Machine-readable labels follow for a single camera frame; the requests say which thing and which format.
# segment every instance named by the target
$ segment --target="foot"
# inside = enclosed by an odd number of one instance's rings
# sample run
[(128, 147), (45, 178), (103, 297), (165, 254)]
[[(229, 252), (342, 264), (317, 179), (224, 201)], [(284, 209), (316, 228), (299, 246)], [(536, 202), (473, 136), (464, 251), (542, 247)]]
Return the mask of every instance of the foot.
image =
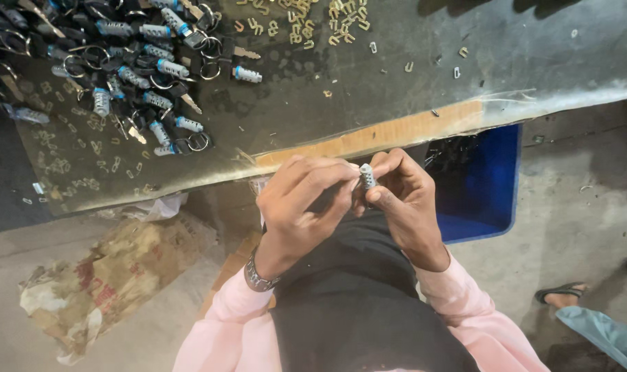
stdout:
[[(572, 287), (573, 289), (577, 289), (580, 291), (586, 291), (586, 284), (579, 284)], [(577, 301), (579, 300), (578, 296), (572, 294), (559, 294), (559, 293), (548, 293), (544, 297), (544, 300), (550, 305), (556, 307), (557, 309), (561, 309), (563, 307), (569, 306), (577, 306)]]

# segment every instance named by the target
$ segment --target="wrist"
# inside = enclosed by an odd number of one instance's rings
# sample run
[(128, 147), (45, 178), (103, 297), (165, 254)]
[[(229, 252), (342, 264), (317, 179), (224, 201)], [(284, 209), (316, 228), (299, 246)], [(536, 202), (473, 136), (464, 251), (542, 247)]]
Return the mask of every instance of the wrist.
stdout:
[(297, 261), (284, 254), (285, 251), (272, 235), (265, 233), (254, 255), (256, 273), (265, 280), (273, 280), (282, 275)]

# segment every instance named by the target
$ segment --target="pink shirt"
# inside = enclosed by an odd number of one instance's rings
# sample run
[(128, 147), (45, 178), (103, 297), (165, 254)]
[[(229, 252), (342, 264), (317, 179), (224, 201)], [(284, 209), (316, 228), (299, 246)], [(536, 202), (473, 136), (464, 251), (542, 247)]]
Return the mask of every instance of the pink shirt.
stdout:
[[(539, 372), (538, 359), (523, 331), (504, 314), (451, 257), (441, 273), (415, 268), (421, 292), (450, 332), (465, 345), (483, 372)], [(205, 318), (193, 325), (176, 358), (174, 372), (281, 371), (272, 316), (272, 291), (254, 292), (243, 270), (215, 295)]]

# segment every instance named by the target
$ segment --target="fingernail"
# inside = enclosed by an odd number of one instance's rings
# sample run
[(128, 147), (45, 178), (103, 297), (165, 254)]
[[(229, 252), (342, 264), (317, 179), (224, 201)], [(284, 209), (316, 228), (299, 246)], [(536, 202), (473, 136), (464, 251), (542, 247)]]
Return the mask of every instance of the fingernail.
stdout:
[(371, 203), (375, 203), (380, 199), (380, 193), (370, 193), (366, 195), (366, 199)]

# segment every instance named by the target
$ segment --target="pink sleeve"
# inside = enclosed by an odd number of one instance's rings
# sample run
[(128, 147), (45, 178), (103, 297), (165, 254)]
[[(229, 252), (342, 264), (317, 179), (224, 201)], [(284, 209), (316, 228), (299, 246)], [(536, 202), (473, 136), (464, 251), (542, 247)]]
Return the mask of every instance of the pink sleeve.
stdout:
[(528, 371), (547, 371), (523, 331), (506, 315), (495, 310), (490, 296), (479, 288), (451, 253), (449, 256), (451, 264), (446, 271), (433, 273), (415, 267), (415, 272), (422, 294), (445, 323), (452, 327), (452, 333), (473, 355), (480, 353), (489, 343), (496, 342), (499, 344), (495, 345), (496, 348), (507, 351)]
[(178, 351), (174, 372), (234, 371), (242, 354), (244, 323), (266, 312), (272, 291), (254, 292), (244, 268), (219, 290), (212, 306)]

